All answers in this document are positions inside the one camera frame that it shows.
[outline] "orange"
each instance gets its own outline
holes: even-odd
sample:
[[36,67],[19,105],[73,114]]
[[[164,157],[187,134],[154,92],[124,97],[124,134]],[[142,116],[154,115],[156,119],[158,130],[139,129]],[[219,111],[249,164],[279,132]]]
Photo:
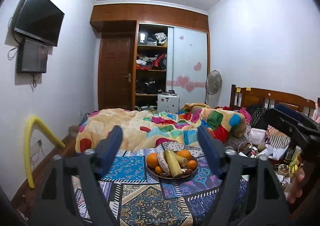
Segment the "orange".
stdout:
[[195,169],[197,168],[197,162],[194,161],[194,160],[190,160],[190,161],[187,163],[187,168],[188,168],[188,169],[195,170]]
[[188,161],[191,159],[191,153],[188,150],[180,150],[177,152],[177,155],[188,159]]
[[156,166],[155,171],[157,174],[161,174],[163,172],[163,169],[161,168],[161,166]]
[[156,168],[159,165],[157,153],[151,153],[146,158],[147,165],[151,168]]

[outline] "heart decal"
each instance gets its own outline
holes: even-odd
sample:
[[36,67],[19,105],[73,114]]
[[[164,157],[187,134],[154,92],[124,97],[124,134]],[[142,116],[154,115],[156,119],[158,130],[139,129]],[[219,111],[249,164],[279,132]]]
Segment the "heart decal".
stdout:
[[184,88],[188,91],[191,92],[195,88],[195,83],[194,82],[188,82]]
[[179,75],[176,80],[177,80],[178,85],[181,86],[182,88],[184,88],[185,85],[189,82],[189,77],[188,76],[183,77],[183,76]]
[[201,63],[198,62],[195,66],[193,66],[193,70],[195,70],[195,71],[201,71]]

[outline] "door handle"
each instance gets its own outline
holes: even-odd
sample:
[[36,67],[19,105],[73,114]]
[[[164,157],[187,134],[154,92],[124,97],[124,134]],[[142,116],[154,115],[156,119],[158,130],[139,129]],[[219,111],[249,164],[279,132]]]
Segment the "door handle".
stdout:
[[131,82],[131,74],[130,73],[128,75],[126,75],[125,78],[128,78],[128,81]]

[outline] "black flat screen tv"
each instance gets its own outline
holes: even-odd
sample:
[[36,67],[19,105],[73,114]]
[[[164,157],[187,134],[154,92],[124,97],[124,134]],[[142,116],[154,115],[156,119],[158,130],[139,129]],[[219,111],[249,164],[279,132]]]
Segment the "black flat screen tv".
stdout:
[[63,17],[50,0],[25,0],[13,30],[56,47]]

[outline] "wooden floor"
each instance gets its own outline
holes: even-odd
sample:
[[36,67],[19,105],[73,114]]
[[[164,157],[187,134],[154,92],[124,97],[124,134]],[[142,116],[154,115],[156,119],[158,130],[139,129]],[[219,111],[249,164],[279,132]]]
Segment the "wooden floor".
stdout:
[[35,188],[32,189],[28,185],[27,179],[20,186],[16,194],[14,195],[11,203],[15,209],[19,209],[26,217],[30,216],[30,211],[35,205],[36,195],[38,193],[39,185],[42,182],[43,176],[48,169],[48,165],[52,162],[54,155],[62,155],[63,157],[73,157],[76,155],[75,144],[76,138],[67,136],[62,141],[65,145],[65,149],[55,147],[40,164],[33,170],[32,176],[35,183]]

